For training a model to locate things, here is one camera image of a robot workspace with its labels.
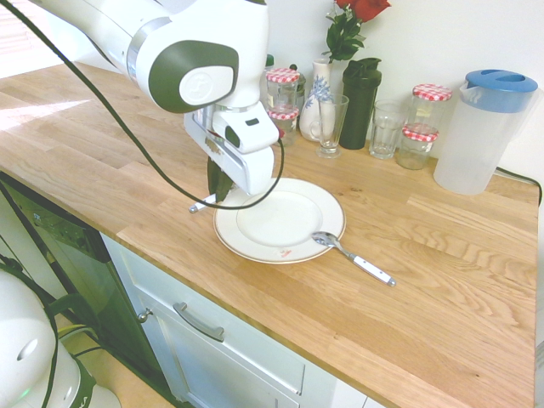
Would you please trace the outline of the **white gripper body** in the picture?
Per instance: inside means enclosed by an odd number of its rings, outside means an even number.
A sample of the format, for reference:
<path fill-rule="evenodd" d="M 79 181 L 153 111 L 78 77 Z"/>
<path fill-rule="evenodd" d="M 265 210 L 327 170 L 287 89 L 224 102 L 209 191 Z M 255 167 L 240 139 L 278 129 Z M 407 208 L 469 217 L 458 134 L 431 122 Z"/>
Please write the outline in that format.
<path fill-rule="evenodd" d="M 186 133 L 242 190 L 265 191 L 275 165 L 275 125 L 263 108 L 203 108 L 184 115 Z"/>

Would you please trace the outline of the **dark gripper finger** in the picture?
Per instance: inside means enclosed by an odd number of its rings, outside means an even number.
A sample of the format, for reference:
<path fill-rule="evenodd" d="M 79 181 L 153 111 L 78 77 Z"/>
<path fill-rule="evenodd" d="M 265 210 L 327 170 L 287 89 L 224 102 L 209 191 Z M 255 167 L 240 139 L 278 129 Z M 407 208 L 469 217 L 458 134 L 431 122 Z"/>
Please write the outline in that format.
<path fill-rule="evenodd" d="M 228 195 L 233 185 L 232 179 L 223 171 L 219 171 L 216 176 L 215 194 L 216 202 L 220 203 Z"/>
<path fill-rule="evenodd" d="M 211 159 L 207 159 L 207 186 L 210 194 L 218 190 L 221 168 Z"/>

